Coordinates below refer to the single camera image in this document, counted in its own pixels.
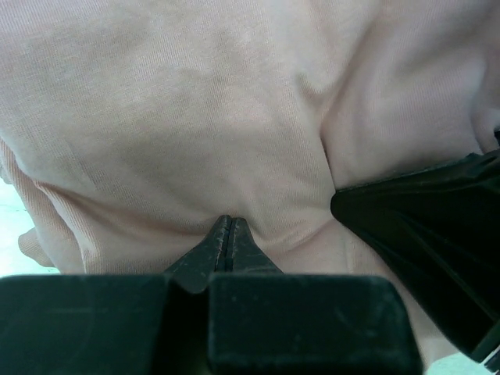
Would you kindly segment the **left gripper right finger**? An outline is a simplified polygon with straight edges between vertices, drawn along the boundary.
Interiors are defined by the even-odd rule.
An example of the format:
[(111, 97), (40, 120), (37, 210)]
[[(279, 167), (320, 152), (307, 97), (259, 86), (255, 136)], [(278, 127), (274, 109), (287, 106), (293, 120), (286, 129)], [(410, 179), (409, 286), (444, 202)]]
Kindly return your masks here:
[(207, 283), (214, 374), (421, 374), (405, 305), (381, 277), (282, 273), (247, 223), (220, 217)]

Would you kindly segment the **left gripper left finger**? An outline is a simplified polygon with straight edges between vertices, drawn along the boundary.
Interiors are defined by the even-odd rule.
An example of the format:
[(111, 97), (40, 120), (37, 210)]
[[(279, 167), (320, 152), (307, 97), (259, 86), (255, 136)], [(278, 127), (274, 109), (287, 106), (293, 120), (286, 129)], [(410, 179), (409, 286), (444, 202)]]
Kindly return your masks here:
[(207, 374), (209, 275), (229, 219), (167, 271), (1, 280), (4, 374)]

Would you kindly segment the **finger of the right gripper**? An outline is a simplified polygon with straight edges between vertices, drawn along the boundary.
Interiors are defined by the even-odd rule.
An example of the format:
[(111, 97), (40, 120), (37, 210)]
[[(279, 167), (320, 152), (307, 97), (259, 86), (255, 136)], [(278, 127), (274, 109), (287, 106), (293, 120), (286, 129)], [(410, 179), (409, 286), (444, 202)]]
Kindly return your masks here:
[(330, 210), (458, 350), (498, 368), (498, 151), (340, 190)]

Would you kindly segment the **dusty pink t shirt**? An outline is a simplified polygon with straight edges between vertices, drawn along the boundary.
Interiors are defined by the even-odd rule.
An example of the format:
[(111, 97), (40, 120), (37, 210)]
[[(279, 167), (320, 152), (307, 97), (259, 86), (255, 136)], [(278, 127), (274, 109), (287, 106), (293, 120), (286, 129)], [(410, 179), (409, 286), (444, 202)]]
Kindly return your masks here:
[(389, 280), (430, 365), (460, 350), (331, 199), (494, 150), (496, 1), (1, 4), (1, 175), (64, 276), (163, 273), (241, 218), (282, 273)]

